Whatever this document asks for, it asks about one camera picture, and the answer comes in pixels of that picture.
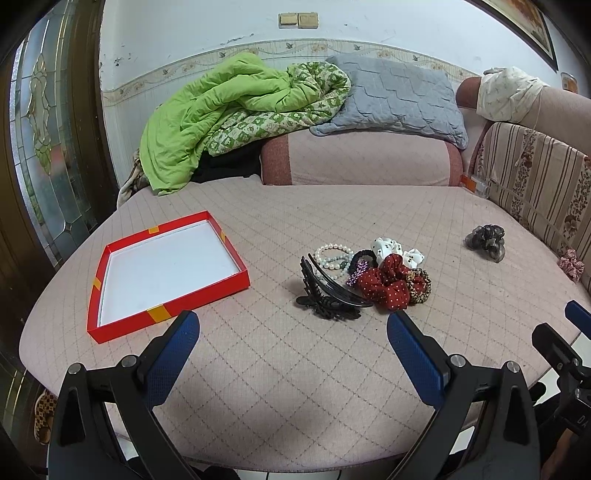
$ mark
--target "light switch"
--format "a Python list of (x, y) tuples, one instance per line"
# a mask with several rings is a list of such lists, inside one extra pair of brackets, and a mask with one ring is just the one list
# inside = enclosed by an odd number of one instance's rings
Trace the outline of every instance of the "light switch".
[(279, 26), (297, 25), (297, 14), (279, 14)]
[(298, 27), (300, 28), (318, 28), (318, 14), (310, 12), (298, 14)]

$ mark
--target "stained glass door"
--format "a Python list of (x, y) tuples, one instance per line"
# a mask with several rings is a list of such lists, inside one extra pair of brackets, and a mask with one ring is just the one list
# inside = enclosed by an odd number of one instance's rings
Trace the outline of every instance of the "stained glass door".
[(68, 46), (78, 0), (61, 0), (17, 50), (10, 90), (12, 155), (37, 236), (58, 269), (96, 227), (72, 140)]

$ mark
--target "wallpaper border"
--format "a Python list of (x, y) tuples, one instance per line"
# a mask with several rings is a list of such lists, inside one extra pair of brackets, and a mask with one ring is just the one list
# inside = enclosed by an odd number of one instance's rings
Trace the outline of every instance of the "wallpaper border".
[(412, 63), (433, 70), (443, 70), (450, 81), (458, 84), (467, 77), (479, 76), (477, 73), (428, 55), (377, 43), (326, 38), (268, 40), (218, 48), (165, 65), (119, 88), (102, 92), (103, 106), (113, 106), (172, 80), (206, 72), (223, 62), (227, 57), (242, 51), (251, 51), (263, 60), (293, 59), (294, 63), (324, 60), (336, 53), (356, 53), (371, 58), (383, 58)]

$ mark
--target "black hair tie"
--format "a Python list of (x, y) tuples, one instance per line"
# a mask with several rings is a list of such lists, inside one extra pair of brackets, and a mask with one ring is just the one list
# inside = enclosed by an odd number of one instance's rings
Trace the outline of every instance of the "black hair tie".
[(371, 266), (373, 268), (378, 268), (378, 257), (375, 256), (374, 251), (360, 250), (355, 255), (353, 255), (353, 258), (351, 259), (351, 264), (349, 265), (349, 268), (347, 270), (347, 272), (349, 272), (349, 275), (353, 275), (357, 271), (357, 263), (359, 262), (359, 259), (361, 257), (371, 258)]

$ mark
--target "pearl bracelet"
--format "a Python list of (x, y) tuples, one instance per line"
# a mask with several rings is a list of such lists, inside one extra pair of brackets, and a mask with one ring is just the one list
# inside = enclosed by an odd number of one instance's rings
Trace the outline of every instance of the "pearl bracelet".
[[(341, 255), (337, 255), (336, 257), (329, 257), (329, 258), (322, 258), (320, 254), (324, 250), (341, 250), (343, 253)], [(351, 250), (346, 245), (342, 244), (326, 244), (322, 247), (316, 249), (314, 253), (314, 259), (318, 263), (319, 266), (325, 268), (327, 270), (340, 270), (337, 276), (332, 277), (333, 280), (337, 280), (338, 278), (342, 277), (349, 268), (351, 263), (351, 259), (353, 258), (353, 250)]]

